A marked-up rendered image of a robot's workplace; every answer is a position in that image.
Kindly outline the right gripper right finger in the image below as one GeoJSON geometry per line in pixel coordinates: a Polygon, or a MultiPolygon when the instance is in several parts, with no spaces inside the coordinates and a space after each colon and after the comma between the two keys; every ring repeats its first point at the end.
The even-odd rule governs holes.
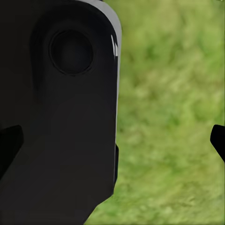
{"type": "Polygon", "coordinates": [[[210,142],[219,153],[223,161],[225,162],[225,127],[221,125],[214,125],[211,136],[210,142]]]}

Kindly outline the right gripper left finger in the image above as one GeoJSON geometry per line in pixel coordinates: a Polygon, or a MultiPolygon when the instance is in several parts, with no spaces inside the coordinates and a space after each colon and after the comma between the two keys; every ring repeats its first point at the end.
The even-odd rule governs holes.
{"type": "Polygon", "coordinates": [[[0,181],[24,144],[21,125],[0,130],[0,181]]]}

